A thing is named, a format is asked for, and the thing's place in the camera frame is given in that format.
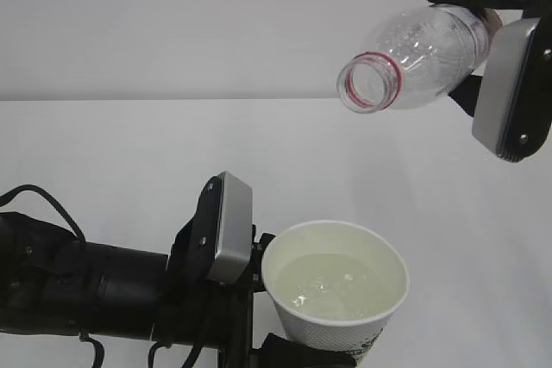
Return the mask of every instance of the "white table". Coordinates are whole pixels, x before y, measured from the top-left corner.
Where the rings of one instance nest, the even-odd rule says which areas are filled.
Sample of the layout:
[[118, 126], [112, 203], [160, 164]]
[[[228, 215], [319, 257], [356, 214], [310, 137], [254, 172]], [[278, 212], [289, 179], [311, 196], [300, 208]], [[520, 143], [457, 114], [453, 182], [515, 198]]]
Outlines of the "white table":
[[[336, 100], [0, 104], [0, 190], [52, 191], [88, 240], [167, 253], [204, 182], [254, 188], [261, 232], [334, 218], [386, 237], [412, 290], [364, 367], [552, 365], [552, 144], [512, 165], [449, 100], [355, 115]], [[63, 224], [37, 196], [10, 206]], [[266, 294], [254, 343], [282, 334]], [[102, 338], [105, 368], [145, 366], [149, 345]], [[180, 366], [188, 349], [159, 352]], [[83, 367], [75, 338], [0, 335], [2, 367]], [[198, 367], [212, 367], [212, 350]]]

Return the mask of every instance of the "black robot arm segment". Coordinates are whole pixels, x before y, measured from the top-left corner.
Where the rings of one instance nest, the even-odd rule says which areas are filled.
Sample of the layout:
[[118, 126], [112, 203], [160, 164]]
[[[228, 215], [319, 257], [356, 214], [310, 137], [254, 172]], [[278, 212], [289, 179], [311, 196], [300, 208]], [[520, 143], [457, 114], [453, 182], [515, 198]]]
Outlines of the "black robot arm segment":
[[227, 172], [211, 178], [170, 255], [90, 243], [53, 224], [0, 213], [0, 333], [77, 336], [94, 346], [94, 368], [104, 348], [93, 334], [154, 341], [148, 366], [173, 344], [193, 345], [184, 368], [204, 346], [218, 349], [219, 368], [355, 366], [345, 353], [272, 336], [253, 349], [254, 294], [264, 291], [260, 262], [273, 236], [254, 241], [250, 195]]

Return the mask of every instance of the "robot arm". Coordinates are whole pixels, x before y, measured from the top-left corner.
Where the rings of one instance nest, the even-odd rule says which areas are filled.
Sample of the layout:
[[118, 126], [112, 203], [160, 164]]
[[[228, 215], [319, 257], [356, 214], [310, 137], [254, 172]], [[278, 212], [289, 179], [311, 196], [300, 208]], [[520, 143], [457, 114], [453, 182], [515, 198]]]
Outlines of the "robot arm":
[[449, 95], [474, 118], [474, 137], [501, 159], [536, 153], [552, 123], [552, 0], [428, 0], [471, 9], [520, 9], [495, 35], [483, 77]]

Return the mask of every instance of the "water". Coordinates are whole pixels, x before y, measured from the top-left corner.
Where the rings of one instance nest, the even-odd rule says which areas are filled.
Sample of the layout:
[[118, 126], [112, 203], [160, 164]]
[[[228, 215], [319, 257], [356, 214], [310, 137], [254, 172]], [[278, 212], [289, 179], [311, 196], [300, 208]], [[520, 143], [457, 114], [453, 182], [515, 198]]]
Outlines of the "water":
[[276, 278], [273, 294], [302, 314], [334, 321], [368, 318], [392, 305], [374, 272], [342, 254], [311, 254], [293, 260]]

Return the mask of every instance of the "cup rim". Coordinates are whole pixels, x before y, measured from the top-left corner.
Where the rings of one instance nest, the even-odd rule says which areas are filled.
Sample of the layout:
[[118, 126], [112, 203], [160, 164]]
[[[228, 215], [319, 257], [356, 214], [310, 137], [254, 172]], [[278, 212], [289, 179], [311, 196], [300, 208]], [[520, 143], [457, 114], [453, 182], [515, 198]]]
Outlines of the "cup rim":
[[[403, 260], [402, 256], [398, 253], [397, 249], [395, 249], [391, 245], [391, 243], [389, 243], [387, 240], [385, 240], [382, 236], [380, 236], [379, 234], [377, 234], [374, 231], [370, 230], [369, 228], [365, 228], [365, 227], [363, 227], [359, 224], [351, 223], [349, 221], [313, 220], [313, 221], [305, 221], [303, 223], [299, 223], [299, 224], [296, 224], [294, 226], [291, 226], [290, 228], [284, 230], [281, 234], [279, 234], [276, 237], [283, 236], [284, 234], [297, 232], [301, 228], [304, 228], [304, 227], [307, 227], [307, 226], [310, 226], [310, 225], [313, 225], [313, 224], [327, 224], [327, 223], [344, 224], [346, 226], [350, 226], [350, 227], [353, 227], [353, 228], [358, 228], [358, 229], [363, 230], [367, 233], [370, 233], [376, 239], [379, 239], [387, 247], [389, 247], [391, 249], [391, 251], [397, 256], [397, 258], [400, 261], [400, 263], [403, 267], [403, 270], [405, 272], [405, 293], [403, 293], [403, 295], [400, 297], [400, 299], [393, 306], [391, 306], [388, 310], [386, 310], [384, 312], [380, 312], [376, 315], [368, 316], [368, 318], [353, 319], [353, 320], [350, 320], [350, 321], [336, 321], [336, 320], [331, 320], [331, 319], [322, 319], [322, 318], [316, 318], [315, 316], [302, 314], [302, 313], [298, 312], [297, 310], [295, 310], [293, 308], [290, 308], [288, 305], [286, 305], [285, 303], [280, 301], [278, 298], [276, 298], [270, 292], [270, 290], [265, 286], [265, 288], [267, 289], [268, 295], [272, 298], [272, 300], [275, 303], [277, 303], [286, 312], [289, 312], [290, 314], [296, 316], [297, 318], [299, 318], [303, 321], [307, 321], [307, 322], [314, 323], [314, 324], [317, 324], [317, 325], [323, 325], [323, 326], [326, 326], [326, 327], [358, 327], [358, 326], [366, 325], [366, 324], [374, 322], [374, 321], [381, 321], [382, 319], [385, 319], [386, 317], [391, 316], [403, 304], [406, 297], [408, 296], [408, 293], [410, 292], [410, 288], [411, 288], [411, 279], [410, 279], [410, 275], [409, 275], [409, 272], [408, 272], [408, 268], [406, 267], [406, 263]], [[267, 249], [265, 250], [264, 255], [263, 255], [263, 260], [262, 260], [262, 263], [260, 264], [260, 271], [261, 271], [262, 274], [265, 273], [265, 263], [266, 262], [265, 262], [264, 258], [267, 256], [267, 254], [270, 253], [271, 248], [273, 246], [274, 246], [274, 244], [270, 243], [268, 245]]]

